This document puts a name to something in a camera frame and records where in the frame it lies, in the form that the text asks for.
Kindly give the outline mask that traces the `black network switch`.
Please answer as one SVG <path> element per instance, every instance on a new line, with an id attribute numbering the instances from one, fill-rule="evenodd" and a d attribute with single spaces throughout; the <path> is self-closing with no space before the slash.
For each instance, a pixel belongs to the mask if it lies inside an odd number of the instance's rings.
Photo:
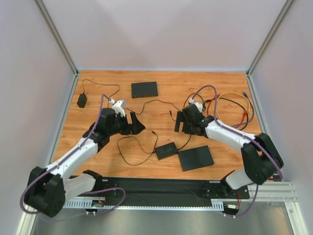
<path id="1" fill-rule="evenodd" d="M 178 152 L 182 171 L 189 171 L 214 164 L 210 149 L 207 145 Z"/>
<path id="2" fill-rule="evenodd" d="M 131 84 L 132 98 L 158 96 L 157 82 L 140 82 Z"/>

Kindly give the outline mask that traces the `small black box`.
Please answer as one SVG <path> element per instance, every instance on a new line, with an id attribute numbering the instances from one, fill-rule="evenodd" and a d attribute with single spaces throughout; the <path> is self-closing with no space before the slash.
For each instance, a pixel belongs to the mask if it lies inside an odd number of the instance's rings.
<path id="1" fill-rule="evenodd" d="M 160 160 L 163 160 L 165 158 L 168 158 L 177 154 L 178 149 L 174 142 L 170 142 L 168 144 L 156 147 L 155 153 L 156 153 L 157 159 L 160 161 Z"/>

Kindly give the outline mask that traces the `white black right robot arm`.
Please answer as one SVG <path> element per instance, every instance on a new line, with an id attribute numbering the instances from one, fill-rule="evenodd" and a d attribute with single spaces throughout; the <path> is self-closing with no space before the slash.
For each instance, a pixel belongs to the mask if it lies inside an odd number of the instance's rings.
<path id="1" fill-rule="evenodd" d="M 183 132 L 216 140 L 235 149 L 242 155 L 243 168 L 223 178 L 230 189 L 239 189 L 250 184 L 262 185 L 277 173 L 283 178 L 284 162 L 269 135 L 249 134 L 224 124 L 215 116 L 204 116 L 195 104 L 177 112 L 175 131 L 183 123 Z"/>

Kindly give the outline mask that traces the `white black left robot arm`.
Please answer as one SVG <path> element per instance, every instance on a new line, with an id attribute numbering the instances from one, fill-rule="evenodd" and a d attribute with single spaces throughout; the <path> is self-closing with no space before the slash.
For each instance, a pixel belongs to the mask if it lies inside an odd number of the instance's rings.
<path id="1" fill-rule="evenodd" d="M 25 206 L 34 209 L 32 214 L 43 213 L 52 218 L 63 208 L 64 204 L 81 194 L 96 193 L 101 186 L 101 175 L 93 171 L 84 171 L 81 175 L 71 175 L 88 159 L 100 152 L 116 134 L 137 135 L 145 126 L 130 113 L 131 123 L 127 116 L 113 108 L 99 111 L 94 124 L 90 126 L 78 143 L 54 163 L 30 172 L 27 187 L 21 195 L 20 207 L 28 212 Z"/>

